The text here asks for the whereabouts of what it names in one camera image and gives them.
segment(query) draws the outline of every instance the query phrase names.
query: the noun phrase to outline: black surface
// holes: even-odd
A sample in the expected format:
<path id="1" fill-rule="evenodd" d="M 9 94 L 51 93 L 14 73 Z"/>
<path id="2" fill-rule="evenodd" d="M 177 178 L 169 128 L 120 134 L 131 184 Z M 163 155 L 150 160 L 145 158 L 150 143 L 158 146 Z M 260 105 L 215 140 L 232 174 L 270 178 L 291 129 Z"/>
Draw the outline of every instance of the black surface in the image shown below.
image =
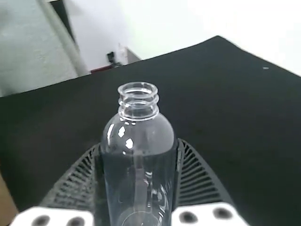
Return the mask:
<path id="1" fill-rule="evenodd" d="M 72 34 L 72 30 L 70 27 L 70 23 L 69 23 L 69 19 L 67 16 L 67 12 L 65 9 L 65 5 L 63 0 L 56 0 L 56 1 L 51 1 L 50 4 L 52 5 L 53 9 L 56 11 L 56 13 L 58 14 L 58 16 L 60 17 L 62 23 L 65 25 L 69 35 L 73 38 L 73 34 Z"/>
<path id="2" fill-rule="evenodd" d="M 301 79 L 221 37 L 0 98 L 0 167 L 20 210 L 99 141 L 128 81 L 157 85 L 161 112 L 251 225 L 300 224 Z"/>

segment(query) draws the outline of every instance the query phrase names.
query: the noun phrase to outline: clear plastic bottle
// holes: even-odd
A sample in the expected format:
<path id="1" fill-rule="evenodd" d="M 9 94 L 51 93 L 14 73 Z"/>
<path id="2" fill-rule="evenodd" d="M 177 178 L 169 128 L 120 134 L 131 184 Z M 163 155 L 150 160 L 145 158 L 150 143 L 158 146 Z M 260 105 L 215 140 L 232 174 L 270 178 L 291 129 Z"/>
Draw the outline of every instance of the clear plastic bottle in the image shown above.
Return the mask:
<path id="1" fill-rule="evenodd" d="M 176 139 L 159 113 L 158 89 L 146 82 L 118 88 L 119 110 L 106 125 L 102 157 L 111 226 L 169 226 Z"/>

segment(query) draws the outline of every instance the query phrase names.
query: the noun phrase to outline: vented plastic base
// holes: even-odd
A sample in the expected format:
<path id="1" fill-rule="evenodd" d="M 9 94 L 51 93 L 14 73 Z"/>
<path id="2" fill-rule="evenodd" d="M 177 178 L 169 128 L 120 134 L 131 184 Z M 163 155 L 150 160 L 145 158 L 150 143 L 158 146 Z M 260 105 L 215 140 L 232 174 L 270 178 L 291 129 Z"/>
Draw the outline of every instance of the vented plastic base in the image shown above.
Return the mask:
<path id="1" fill-rule="evenodd" d="M 97 144 L 89 149 L 55 183 L 40 206 L 88 210 L 95 213 L 95 222 L 109 222 L 104 178 L 97 182 L 102 197 L 94 202 L 94 154 L 99 151 Z M 196 205 L 212 202 L 233 204 L 228 192 L 198 152 L 186 141 L 179 139 L 181 158 L 178 159 L 179 174 L 176 178 L 174 209 L 177 206 Z M 102 206 L 101 213 L 95 212 L 95 205 Z"/>

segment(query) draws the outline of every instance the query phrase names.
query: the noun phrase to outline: black cloth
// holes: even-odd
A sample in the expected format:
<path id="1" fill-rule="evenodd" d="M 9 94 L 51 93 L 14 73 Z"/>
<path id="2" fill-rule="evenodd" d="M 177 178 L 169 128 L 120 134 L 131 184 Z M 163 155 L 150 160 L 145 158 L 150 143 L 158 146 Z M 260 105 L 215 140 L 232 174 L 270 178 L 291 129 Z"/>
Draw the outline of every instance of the black cloth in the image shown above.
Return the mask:
<path id="1" fill-rule="evenodd" d="M 99 142 L 117 87 L 148 81 L 253 226 L 301 220 L 301 79 L 217 36 L 193 47 L 0 98 L 1 172 L 20 210 Z"/>

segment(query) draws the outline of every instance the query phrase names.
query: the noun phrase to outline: black hole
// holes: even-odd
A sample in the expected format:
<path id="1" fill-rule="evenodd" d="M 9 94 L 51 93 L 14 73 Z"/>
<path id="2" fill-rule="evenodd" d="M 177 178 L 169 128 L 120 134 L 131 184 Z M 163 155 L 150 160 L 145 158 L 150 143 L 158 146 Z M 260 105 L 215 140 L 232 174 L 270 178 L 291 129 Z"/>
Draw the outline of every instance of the black hole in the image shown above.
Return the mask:
<path id="1" fill-rule="evenodd" d="M 179 218 L 181 223 L 194 224 L 198 221 L 197 216 L 191 212 L 183 212 Z"/>
<path id="2" fill-rule="evenodd" d="M 232 213 L 225 208 L 216 208 L 213 210 L 213 214 L 217 219 L 230 219 L 232 218 Z"/>
<path id="3" fill-rule="evenodd" d="M 32 226 L 46 226 L 50 220 L 50 217 L 47 215 L 39 216 L 35 218 L 32 223 Z"/>
<path id="4" fill-rule="evenodd" d="M 84 226 L 85 221 L 83 218 L 72 218 L 68 221 L 67 226 Z"/>

